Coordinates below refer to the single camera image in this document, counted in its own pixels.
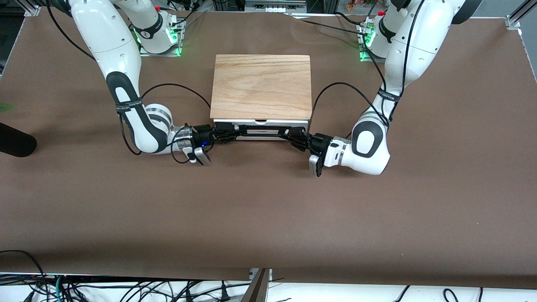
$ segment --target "cable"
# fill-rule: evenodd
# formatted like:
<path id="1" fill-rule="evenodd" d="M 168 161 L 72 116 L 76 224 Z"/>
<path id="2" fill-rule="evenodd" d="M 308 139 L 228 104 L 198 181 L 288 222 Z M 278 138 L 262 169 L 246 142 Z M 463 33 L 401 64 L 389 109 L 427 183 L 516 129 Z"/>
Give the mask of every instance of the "cable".
<path id="1" fill-rule="evenodd" d="M 377 1 L 375 1 L 373 3 L 373 5 L 371 5 L 371 8 L 369 9 L 369 12 L 367 13 L 367 18 L 369 18 L 369 16 L 371 16 L 371 13 L 373 12 L 373 9 L 375 8 L 376 3 L 377 3 Z"/>
<path id="2" fill-rule="evenodd" d="M 345 85 L 345 86 L 348 86 L 352 89 L 354 89 L 358 94 L 360 94 L 364 100 L 366 100 L 366 102 L 371 106 L 371 108 L 373 109 L 373 111 L 376 113 L 377 116 L 379 116 L 379 118 L 382 120 L 382 122 L 388 126 L 388 120 L 386 119 L 385 116 L 382 116 L 380 114 L 380 112 L 377 111 L 377 109 L 373 106 L 373 103 L 371 103 L 371 101 L 366 97 L 366 95 L 364 95 L 363 92 L 360 91 L 360 89 L 354 87 L 353 85 L 350 85 L 349 83 L 345 83 L 345 82 L 336 82 L 336 83 L 332 83 L 328 86 L 326 86 L 325 88 L 323 88 L 323 90 L 321 90 L 321 92 L 319 92 L 319 94 L 317 95 L 317 98 L 315 99 L 315 102 L 313 103 L 313 107 L 311 108 L 311 117 L 309 118 L 309 123 L 308 123 L 308 128 L 306 129 L 306 132 L 309 133 L 309 129 L 311 127 L 311 121 L 313 120 L 313 114 L 315 113 L 315 107 L 317 106 L 317 102 L 319 101 L 319 98 L 321 97 L 321 95 L 327 90 L 329 89 L 330 87 L 332 86 L 335 86 L 335 85 Z"/>
<path id="3" fill-rule="evenodd" d="M 407 292 L 409 287 L 410 287 L 410 285 L 407 285 L 404 288 L 404 290 L 401 292 L 401 294 L 399 295 L 399 298 L 397 300 L 395 300 L 394 302 L 401 302 L 401 300 L 403 299 L 404 294 Z"/>
<path id="4" fill-rule="evenodd" d="M 146 288 L 147 286 L 151 285 L 153 282 L 149 282 L 147 283 L 146 285 L 140 287 L 137 291 L 135 291 L 127 300 L 126 302 L 130 301 L 137 293 L 141 292 L 144 288 Z M 135 289 L 136 286 L 139 286 L 141 285 L 141 283 L 138 283 L 138 285 L 135 285 L 132 289 L 128 290 L 124 295 L 123 297 L 121 297 L 121 299 L 119 300 L 119 302 L 123 302 L 123 299 L 125 299 L 125 297 L 130 293 L 131 290 Z"/>
<path id="5" fill-rule="evenodd" d="M 455 295 L 455 293 L 451 289 L 444 289 L 443 292 L 442 292 L 442 295 L 444 296 L 444 301 L 445 302 L 451 302 L 451 301 L 449 301 L 447 299 L 447 295 L 446 295 L 447 292 L 451 293 L 451 295 L 455 299 L 455 302 L 459 302 L 459 299 L 457 298 L 457 296 Z M 480 287 L 479 288 L 479 297 L 477 298 L 477 302 L 481 302 L 482 297 L 483 297 L 483 288 Z"/>
<path id="6" fill-rule="evenodd" d="M 342 16 L 343 19 L 347 20 L 347 22 L 352 23 L 354 25 L 361 25 L 360 22 L 353 21 L 353 20 L 349 19 L 346 15 L 344 15 L 344 14 L 338 12 L 338 11 L 334 12 L 334 15 Z"/>
<path id="7" fill-rule="evenodd" d="M 83 50 L 82 48 L 80 48 L 80 46 L 76 45 L 76 43 L 74 43 L 71 38 L 63 31 L 63 29 L 60 27 L 60 25 L 58 24 L 58 22 L 56 21 L 56 18 L 54 18 L 54 15 L 52 14 L 52 10 L 50 9 L 50 0 L 46 0 L 47 1 L 47 11 L 48 11 L 48 14 L 50 15 L 50 18 L 52 19 L 52 22 L 54 22 L 54 24 L 56 25 L 56 27 L 58 28 L 58 30 L 63 34 L 63 36 L 67 39 L 67 41 L 69 41 L 69 43 L 71 43 L 73 46 L 75 46 L 79 51 L 83 52 L 85 55 L 87 55 L 89 58 L 91 58 L 92 60 L 95 61 L 95 58 L 87 53 L 85 50 Z"/>
<path id="8" fill-rule="evenodd" d="M 157 287 L 161 286 L 162 284 L 164 284 L 164 283 L 166 283 L 166 282 L 167 282 L 167 283 L 170 283 L 170 281 L 162 281 L 162 282 L 160 282 L 159 284 L 153 286 L 149 291 L 143 293 L 143 295 L 140 296 L 140 300 L 139 300 L 139 302 L 141 302 L 147 295 L 151 294 L 152 292 L 157 293 L 157 294 L 161 294 L 161 295 L 165 296 L 165 297 L 166 297 L 166 301 L 168 301 L 168 297 L 173 298 L 173 295 L 170 296 L 170 295 L 168 295 L 168 294 L 165 294 L 165 293 L 163 293 L 163 292 L 159 292 L 159 291 L 156 290 Z"/>
<path id="9" fill-rule="evenodd" d="M 178 25 L 178 24 L 183 23 L 183 22 L 186 21 L 186 20 L 190 17 L 190 15 L 192 15 L 195 11 L 196 11 L 195 9 L 192 9 L 192 10 L 190 11 L 190 13 L 188 13 L 188 15 L 186 15 L 186 17 L 183 18 L 183 20 L 181 20 L 181 21 L 179 21 L 179 22 L 172 23 L 171 26 L 176 26 L 176 25 Z"/>
<path id="10" fill-rule="evenodd" d="M 60 279 L 61 278 L 62 276 L 58 276 L 58 278 L 56 279 L 56 299 L 59 302 L 62 302 L 62 297 L 60 296 Z"/>
<path id="11" fill-rule="evenodd" d="M 173 154 L 173 144 L 175 144 L 176 142 L 180 142 L 180 141 L 184 141 L 184 140 L 190 140 L 190 138 L 181 138 L 181 139 L 178 139 L 178 140 L 175 140 L 177 138 L 177 135 L 185 128 L 189 127 L 188 124 L 185 124 L 183 127 L 181 127 L 179 130 L 177 130 L 177 132 L 173 135 L 173 138 L 171 139 L 171 143 L 169 143 L 168 145 L 170 146 L 170 153 L 171 153 L 171 157 L 173 158 L 174 161 L 176 161 L 177 163 L 180 163 L 180 164 L 184 164 L 184 163 L 188 163 L 190 161 L 190 159 L 187 159 L 186 161 L 182 162 L 180 160 L 178 160 L 177 158 L 175 158 L 175 155 Z"/>
<path id="12" fill-rule="evenodd" d="M 45 288 L 46 288 L 45 291 L 48 293 L 48 284 L 47 284 L 47 281 L 45 280 L 45 273 L 43 272 L 43 269 L 39 265 L 39 262 L 37 262 L 37 260 L 32 256 L 32 254 L 28 253 L 25 250 L 20 250 L 20 249 L 0 250 L 0 254 L 3 254 L 3 253 L 21 253 L 21 254 L 26 255 L 28 258 L 30 258 L 30 260 L 32 260 L 32 262 L 35 264 L 35 266 L 39 270 L 39 273 L 41 274 L 41 279 L 43 280 L 43 283 L 45 284 Z"/>
<path id="13" fill-rule="evenodd" d="M 313 22 L 313 21 L 307 21 L 307 20 L 303 20 L 303 19 L 300 19 L 300 20 L 303 21 L 303 22 L 306 22 L 306 23 L 315 24 L 315 25 L 319 25 L 319 26 L 324 26 L 324 27 L 328 27 L 328 28 L 331 28 L 331 29 L 334 29 L 334 30 L 339 30 L 339 31 L 344 31 L 344 32 L 350 32 L 350 33 L 358 34 L 358 35 L 364 35 L 363 33 L 361 33 L 361 32 L 357 32 L 357 31 L 346 30 L 346 29 L 344 29 L 344 28 L 334 27 L 334 26 L 330 26 L 330 25 L 326 25 L 326 24 L 321 24 L 321 23 L 317 23 L 317 22 Z"/>
<path id="14" fill-rule="evenodd" d="M 205 153 L 209 153 L 209 151 L 211 151 L 214 147 L 214 142 L 211 144 L 211 146 L 209 147 L 209 149 L 205 150 Z"/>
<path id="15" fill-rule="evenodd" d="M 411 40 L 412 31 L 414 30 L 414 25 L 416 24 L 416 20 L 418 19 L 419 10 L 422 8 L 422 5 L 423 5 L 424 2 L 425 2 L 425 0 L 422 0 L 419 3 L 418 9 L 416 9 L 416 13 L 414 14 L 414 19 L 412 20 L 412 25 L 410 25 L 410 29 L 408 31 L 407 49 L 406 49 L 406 52 L 405 52 L 405 55 L 404 55 L 404 63 L 403 63 L 403 86 L 401 87 L 401 94 L 399 96 L 403 96 L 403 92 L 404 92 L 404 84 L 405 84 L 406 77 L 407 77 L 408 52 L 410 51 L 410 43 L 412 42 L 412 40 Z"/>
<path id="16" fill-rule="evenodd" d="M 142 154 L 142 151 L 141 150 L 138 150 L 139 152 L 136 153 L 134 152 L 134 150 L 130 147 L 128 141 L 127 141 L 127 138 L 125 137 L 125 129 L 123 128 L 123 116 L 121 115 L 121 113 L 118 114 L 119 115 L 119 126 L 121 127 L 121 136 L 123 137 L 123 141 L 125 142 L 125 145 L 127 146 L 127 148 L 129 148 L 129 151 L 134 154 L 134 155 L 140 155 Z"/>
<path id="17" fill-rule="evenodd" d="M 184 88 L 184 89 L 196 94 L 197 96 L 199 96 L 205 102 L 205 104 L 207 104 L 207 107 L 211 108 L 211 105 L 209 104 L 209 102 L 201 94 L 197 93 L 193 89 L 188 88 L 187 86 L 183 86 L 183 85 L 175 84 L 175 83 L 164 83 L 164 84 L 155 85 L 155 86 L 149 88 L 146 92 L 144 92 L 142 94 L 141 98 L 143 99 L 143 97 L 146 96 L 146 94 L 148 94 L 150 91 L 152 91 L 155 88 L 162 87 L 162 86 L 177 86 L 177 87 Z"/>

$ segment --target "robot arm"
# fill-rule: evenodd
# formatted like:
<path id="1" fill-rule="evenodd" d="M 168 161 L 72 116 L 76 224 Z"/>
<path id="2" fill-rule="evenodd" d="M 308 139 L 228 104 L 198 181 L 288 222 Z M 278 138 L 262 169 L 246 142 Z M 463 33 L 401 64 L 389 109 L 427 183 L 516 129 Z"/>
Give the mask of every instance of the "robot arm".
<path id="1" fill-rule="evenodd" d="M 167 51 L 177 41 L 170 35 L 175 16 L 157 12 L 150 0 L 53 0 L 54 6 L 71 15 L 84 42 L 99 65 L 115 101 L 118 114 L 130 128 L 136 147 L 145 153 L 182 150 L 191 162 L 190 128 L 173 126 L 171 112 L 162 105 L 144 106 L 138 91 L 141 58 L 135 40 L 118 5 L 134 25 L 138 39 L 152 53 Z"/>
<path id="2" fill-rule="evenodd" d="M 351 140 L 332 139 L 324 166 L 341 165 L 371 175 L 384 171 L 390 159 L 386 135 L 404 87 L 417 80 L 429 67 L 453 17 L 464 3 L 465 0 L 392 0 L 386 15 L 375 18 L 375 29 L 379 34 L 369 48 L 374 55 L 386 58 L 386 87 L 380 86 L 373 106 L 358 118 Z M 407 48 L 413 23 L 410 47 Z M 320 159 L 312 155 L 310 166 Z"/>

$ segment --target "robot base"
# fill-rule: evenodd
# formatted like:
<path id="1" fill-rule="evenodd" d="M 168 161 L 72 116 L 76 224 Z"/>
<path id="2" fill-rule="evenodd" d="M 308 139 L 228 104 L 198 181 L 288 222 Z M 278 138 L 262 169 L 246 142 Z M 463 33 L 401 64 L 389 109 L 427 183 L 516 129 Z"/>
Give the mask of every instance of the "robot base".
<path id="1" fill-rule="evenodd" d="M 187 25 L 187 21 L 181 21 L 183 20 L 182 18 L 177 18 L 177 16 L 169 14 L 165 11 L 161 11 L 159 13 L 163 15 L 163 17 L 166 14 L 167 16 L 165 17 L 168 18 L 169 23 L 176 24 L 174 26 L 170 26 L 170 30 L 168 34 L 170 41 L 173 41 L 174 44 L 172 47 L 170 47 L 170 49 L 168 49 L 167 51 L 163 53 L 158 53 L 158 54 L 151 53 L 147 51 L 145 48 L 143 48 L 143 46 L 141 46 L 140 38 L 136 34 L 136 42 L 138 43 L 140 47 L 140 56 L 163 56 L 163 57 L 181 56 L 181 52 L 183 51 L 183 41 L 185 39 L 185 28 Z"/>
<path id="2" fill-rule="evenodd" d="M 372 62 L 370 53 L 366 50 L 367 46 L 371 45 L 371 42 L 376 36 L 375 26 L 372 19 L 366 19 L 361 25 L 356 26 L 356 30 L 359 33 L 365 33 L 366 35 L 362 36 L 358 34 L 358 46 L 360 47 L 360 62 L 368 61 Z M 384 63 L 385 58 L 383 57 L 374 57 L 376 63 Z"/>

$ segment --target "black cable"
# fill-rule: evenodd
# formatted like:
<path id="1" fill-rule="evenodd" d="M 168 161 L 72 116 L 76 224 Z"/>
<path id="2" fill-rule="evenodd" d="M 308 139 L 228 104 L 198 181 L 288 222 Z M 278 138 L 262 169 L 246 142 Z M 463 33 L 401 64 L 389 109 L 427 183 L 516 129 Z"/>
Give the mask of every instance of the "black cable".
<path id="1" fill-rule="evenodd" d="M 447 299 L 447 296 L 446 296 L 446 293 L 447 292 L 450 292 L 451 295 L 453 296 L 453 298 L 455 298 L 455 302 L 459 302 L 459 300 L 457 299 L 457 296 L 455 295 L 455 293 L 451 290 L 451 289 L 444 289 L 444 291 L 442 292 L 442 295 L 444 295 L 444 300 L 446 302 L 450 302 L 448 299 Z"/>
<path id="2" fill-rule="evenodd" d="M 451 302 L 451 301 L 449 301 L 447 299 L 447 295 L 446 295 L 447 292 L 451 293 L 451 295 L 455 299 L 455 302 L 459 302 L 459 299 L 457 298 L 457 296 L 455 295 L 455 293 L 451 289 L 444 289 L 443 292 L 442 292 L 442 295 L 444 296 L 444 301 L 445 302 Z M 477 298 L 477 302 L 481 302 L 482 297 L 483 297 L 483 288 L 480 287 L 479 288 L 479 297 Z"/>
<path id="3" fill-rule="evenodd" d="M 331 29 L 334 29 L 334 30 L 339 30 L 339 31 L 344 31 L 344 32 L 350 32 L 350 33 L 358 34 L 358 35 L 364 35 L 364 33 L 357 32 L 357 31 L 346 30 L 346 29 L 344 29 L 344 28 L 339 28 L 339 27 L 335 27 L 335 26 L 330 26 L 330 25 L 326 25 L 326 24 L 322 24 L 322 23 L 317 23 L 317 22 L 313 22 L 313 21 L 308 21 L 308 20 L 304 20 L 304 19 L 300 19 L 300 20 L 303 21 L 303 22 L 306 22 L 306 23 L 315 24 L 315 25 L 319 25 L 319 26 L 324 26 L 324 27 L 331 28 Z"/>
<path id="4" fill-rule="evenodd" d="M 176 26 L 176 25 L 178 25 L 178 24 L 183 23 L 183 22 L 186 21 L 186 20 L 187 20 L 187 19 L 188 19 L 188 18 L 189 18 L 195 11 L 196 11 L 195 9 L 192 9 L 192 10 L 190 11 L 190 13 L 188 13 L 188 15 L 186 15 L 186 17 L 183 18 L 183 20 L 178 21 L 178 22 L 175 22 L 175 23 L 172 23 L 171 26 Z"/>
<path id="5" fill-rule="evenodd" d="M 139 152 L 136 153 L 134 152 L 134 150 L 130 147 L 128 141 L 127 141 L 127 138 L 125 137 L 125 129 L 123 128 L 123 116 L 121 115 L 121 113 L 118 114 L 119 115 L 119 126 L 121 127 L 121 136 L 123 137 L 123 141 L 125 142 L 125 145 L 127 146 L 127 148 L 129 148 L 129 151 L 134 154 L 134 155 L 140 155 L 142 154 L 142 151 L 138 150 Z"/>
<path id="6" fill-rule="evenodd" d="M 188 124 L 185 124 L 183 127 L 181 127 L 179 130 L 177 130 L 177 132 L 173 135 L 173 138 L 171 139 L 171 143 L 169 143 L 168 145 L 170 146 L 170 153 L 171 153 L 171 157 L 173 158 L 174 161 L 176 161 L 177 163 L 180 163 L 180 164 L 184 164 L 184 163 L 188 163 L 190 161 L 190 159 L 187 159 L 186 161 L 182 162 L 180 160 L 178 160 L 177 158 L 175 158 L 175 155 L 173 154 L 173 144 L 175 144 L 176 142 L 180 142 L 180 141 L 184 141 L 184 140 L 190 140 L 190 138 L 181 138 L 181 139 L 178 139 L 178 140 L 175 140 L 177 138 L 177 135 L 185 128 L 189 127 Z"/>
<path id="7" fill-rule="evenodd" d="M 371 5 L 371 8 L 370 8 L 369 12 L 367 13 L 366 20 L 370 18 L 371 13 L 373 12 L 373 9 L 375 8 L 375 6 L 376 6 L 376 2 L 373 3 L 373 5 Z M 369 58 L 371 58 L 371 62 L 373 62 L 373 65 L 375 65 L 376 71 L 379 72 L 380 78 L 382 79 L 382 84 L 384 85 L 384 90 L 386 90 L 386 79 L 384 78 L 384 75 L 380 71 L 379 65 L 375 61 L 375 58 L 374 58 L 375 55 L 367 47 L 364 36 L 362 36 L 362 44 L 364 45 L 364 49 L 366 50 L 367 54 L 369 55 Z M 382 116 L 384 116 L 384 101 L 385 100 L 386 99 L 382 98 L 382 102 L 380 103 L 380 112 L 382 113 Z"/>
<path id="8" fill-rule="evenodd" d="M 165 297 L 166 297 L 166 301 L 168 301 L 168 297 L 173 298 L 173 296 L 170 296 L 170 295 L 168 295 L 168 294 L 165 294 L 165 293 L 163 293 L 163 292 L 159 292 L 159 291 L 156 290 L 157 287 L 161 286 L 161 285 L 164 284 L 164 283 L 170 283 L 170 281 L 162 281 L 162 282 L 158 283 L 157 285 L 153 286 L 151 289 L 149 289 L 149 291 L 143 293 L 143 295 L 140 296 L 140 300 L 139 300 L 139 302 L 142 302 L 142 300 L 143 300 L 147 295 L 149 295 L 149 294 L 151 294 L 151 293 L 157 293 L 157 294 L 161 294 L 161 295 L 165 296 Z"/>
<path id="9" fill-rule="evenodd" d="M 134 293 L 133 293 L 127 300 L 125 300 L 125 302 L 129 302 L 129 301 L 130 301 L 130 300 L 131 300 L 137 293 L 139 293 L 139 292 L 141 293 L 142 290 L 143 290 L 144 288 L 148 287 L 148 286 L 151 285 L 152 283 L 154 283 L 154 281 L 149 282 L 149 283 L 147 283 L 146 285 L 140 287 L 140 288 L 139 288 L 137 291 L 135 291 L 135 292 L 134 292 Z M 130 289 L 129 291 L 127 291 L 127 292 L 123 295 L 123 297 L 119 300 L 119 302 L 123 302 L 123 299 L 125 299 L 125 297 L 128 295 L 128 293 L 129 293 L 131 290 L 135 289 L 135 288 L 136 288 L 137 286 L 139 286 L 139 285 L 141 285 L 141 283 L 138 283 L 138 285 L 135 285 L 132 289 Z"/>
<path id="10" fill-rule="evenodd" d="M 50 0 L 47 0 L 47 11 L 48 11 L 48 14 L 50 15 L 50 18 L 52 19 L 52 22 L 54 22 L 54 24 L 56 25 L 56 27 L 58 28 L 58 30 L 60 30 L 60 32 L 63 34 L 63 36 L 67 39 L 67 41 L 69 41 L 69 43 L 71 43 L 73 46 L 75 46 L 79 51 L 83 52 L 85 55 L 87 55 L 89 58 L 91 58 L 92 60 L 95 61 L 95 58 L 89 54 L 88 52 L 86 52 L 85 50 L 83 50 L 82 48 L 80 48 L 80 46 L 76 45 L 76 43 L 74 43 L 71 38 L 63 31 L 63 29 L 60 27 L 60 25 L 58 24 L 58 22 L 56 21 L 56 18 L 54 18 L 54 15 L 52 14 L 52 10 L 50 9 Z"/>
<path id="11" fill-rule="evenodd" d="M 73 302 L 73 299 L 71 297 L 71 294 L 63 288 L 63 285 L 60 283 L 60 292 L 62 293 L 62 297 L 65 297 L 63 299 L 64 301 Z"/>
<path id="12" fill-rule="evenodd" d="M 371 8 L 369 9 L 369 12 L 367 13 L 367 18 L 369 18 L 369 16 L 371 16 L 371 13 L 373 12 L 373 9 L 375 8 L 376 3 L 377 3 L 377 1 L 375 1 L 373 3 L 373 5 L 371 5 Z"/>
<path id="13" fill-rule="evenodd" d="M 48 293 L 48 284 L 47 284 L 47 281 L 45 280 L 45 272 L 43 272 L 43 269 L 39 265 L 39 262 L 37 262 L 37 260 L 32 256 L 32 254 L 28 253 L 25 250 L 20 250 L 20 249 L 0 250 L 0 254 L 3 254 L 3 253 L 21 253 L 21 254 L 26 255 L 28 258 L 30 258 L 30 260 L 32 260 L 32 262 L 35 264 L 35 266 L 39 270 L 39 273 L 41 274 L 41 279 L 43 280 L 43 283 L 45 284 L 44 285 L 45 288 L 46 288 L 45 291 Z"/>
<path id="14" fill-rule="evenodd" d="M 350 85 L 349 83 L 346 83 L 346 82 L 336 82 L 336 83 L 332 83 L 328 86 L 326 86 L 325 88 L 323 88 L 323 90 L 321 90 L 321 92 L 319 92 L 319 94 L 317 95 L 317 98 L 315 99 L 315 102 L 313 103 L 313 107 L 311 108 L 311 117 L 309 118 L 309 123 L 308 123 L 308 128 L 306 129 L 306 132 L 309 133 L 309 129 L 311 127 L 311 121 L 313 120 L 313 114 L 315 113 L 315 107 L 317 106 L 317 102 L 319 101 L 319 98 L 321 97 L 321 95 L 330 87 L 332 86 L 335 86 L 335 85 L 345 85 L 345 86 L 348 86 L 352 89 L 354 89 L 358 94 L 360 94 L 364 100 L 366 100 L 366 102 L 371 106 L 371 108 L 373 109 L 373 111 L 375 111 L 376 115 L 379 116 L 379 118 L 382 120 L 382 122 L 388 126 L 388 120 L 386 119 L 385 116 L 382 116 L 380 114 L 380 112 L 377 111 L 377 109 L 373 106 L 373 103 L 371 103 L 371 101 L 366 97 L 366 95 L 364 95 L 363 92 L 360 91 L 360 89 L 354 87 L 353 85 Z"/>
<path id="15" fill-rule="evenodd" d="M 250 285 L 250 283 L 240 283 L 240 284 L 233 284 L 233 285 L 226 285 L 226 288 L 232 288 L 232 287 L 238 287 L 238 286 L 247 286 L 247 285 Z M 200 297 L 200 296 L 203 296 L 203 295 L 206 295 L 208 293 L 212 293 L 214 291 L 218 291 L 218 290 L 221 290 L 222 288 L 219 287 L 219 288 L 215 288 L 215 289 L 212 289 L 212 290 L 208 290 L 208 291 L 204 291 L 202 293 L 198 293 L 198 294 L 195 294 L 195 295 L 192 295 L 191 298 L 192 299 L 195 299 L 197 297 Z"/>
<path id="16" fill-rule="evenodd" d="M 410 25 L 410 29 L 408 31 L 407 49 L 406 49 L 406 52 L 405 52 L 405 55 L 404 55 L 404 63 L 403 63 L 403 86 L 401 88 L 401 94 L 399 96 L 403 96 L 403 92 L 404 92 L 404 84 L 405 84 L 406 77 L 407 77 L 408 52 L 410 51 L 410 43 L 412 42 L 412 40 L 411 40 L 412 31 L 414 30 L 414 25 L 416 24 L 416 20 L 418 19 L 419 10 L 422 8 L 422 5 L 423 5 L 424 2 L 425 2 L 425 0 L 422 0 L 419 3 L 418 8 L 416 9 L 416 13 L 414 14 L 414 19 L 412 20 L 412 25 Z"/>
<path id="17" fill-rule="evenodd" d="M 209 149 L 205 150 L 205 153 L 209 153 L 209 151 L 211 151 L 214 147 L 214 142 L 211 144 L 211 146 L 209 147 Z"/>
<path id="18" fill-rule="evenodd" d="M 404 290 L 401 292 L 401 294 L 399 295 L 399 298 L 397 300 L 395 300 L 394 302 L 401 302 L 401 300 L 403 299 L 404 297 L 404 294 L 407 292 L 408 288 L 410 287 L 410 285 L 407 285 L 405 286 Z"/>
<path id="19" fill-rule="evenodd" d="M 334 12 L 334 15 L 342 16 L 343 19 L 347 20 L 347 22 L 352 23 L 352 24 L 354 24 L 354 25 L 360 25 L 360 22 L 353 21 L 353 20 L 349 19 L 346 15 L 344 15 L 344 14 L 338 12 L 338 11 Z"/>
<path id="20" fill-rule="evenodd" d="M 186 283 L 186 286 L 177 294 L 177 296 L 175 296 L 173 299 L 171 299 L 170 302 L 177 302 L 180 298 L 184 298 L 184 297 L 181 297 L 181 295 L 183 293 L 185 293 L 187 290 L 193 288 L 195 285 L 199 284 L 200 282 L 201 281 L 194 281 L 194 282 L 190 283 L 190 281 L 188 281 Z"/>
<path id="21" fill-rule="evenodd" d="M 162 87 L 162 86 L 177 86 L 177 87 L 184 88 L 184 89 L 196 94 L 197 96 L 199 96 L 205 102 L 205 104 L 207 104 L 207 107 L 211 108 L 211 105 L 209 104 L 209 102 L 201 94 L 197 93 L 196 91 L 194 91 L 191 88 L 188 88 L 187 86 L 180 85 L 180 84 L 175 84 L 175 83 L 163 83 L 163 84 L 155 85 L 155 86 L 149 88 L 146 92 L 144 92 L 142 94 L 141 98 L 143 99 L 143 97 L 146 96 L 147 93 L 149 93 L 150 91 L 152 91 L 155 88 Z"/>

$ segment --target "black strap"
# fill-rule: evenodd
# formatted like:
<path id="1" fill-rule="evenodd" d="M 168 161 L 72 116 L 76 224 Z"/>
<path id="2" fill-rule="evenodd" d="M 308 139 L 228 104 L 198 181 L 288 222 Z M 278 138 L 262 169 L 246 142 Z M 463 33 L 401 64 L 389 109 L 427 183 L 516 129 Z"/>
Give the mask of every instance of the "black strap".
<path id="1" fill-rule="evenodd" d="M 380 22 L 379 22 L 379 29 L 380 29 L 380 33 L 382 33 L 382 35 L 384 37 L 386 37 L 386 39 L 388 40 L 389 43 L 391 43 L 391 39 L 393 37 L 395 37 L 395 33 L 389 29 L 386 28 L 386 26 L 384 25 L 384 18 L 380 19 Z"/>
<path id="2" fill-rule="evenodd" d="M 132 108 L 140 107 L 142 105 L 143 105 L 143 103 L 142 103 L 141 98 L 138 98 L 136 100 L 132 100 L 130 102 L 123 102 L 123 103 L 116 102 L 115 110 L 117 112 L 125 112 L 125 111 L 129 111 Z"/>
<path id="3" fill-rule="evenodd" d="M 399 100 L 401 99 L 401 96 L 393 95 L 393 94 L 391 94 L 389 92 L 386 92 L 384 89 L 382 89 L 382 87 L 379 88 L 379 92 L 377 92 L 377 94 L 379 96 L 387 99 L 387 100 L 390 100 L 390 101 L 394 102 L 394 103 L 398 103 Z"/>
<path id="4" fill-rule="evenodd" d="M 157 22 L 153 24 L 153 26 L 149 26 L 147 28 L 139 28 L 134 26 L 134 30 L 142 36 L 144 39 L 152 39 L 153 35 L 158 32 L 162 27 L 162 15 L 160 13 L 157 13 L 158 19 Z"/>

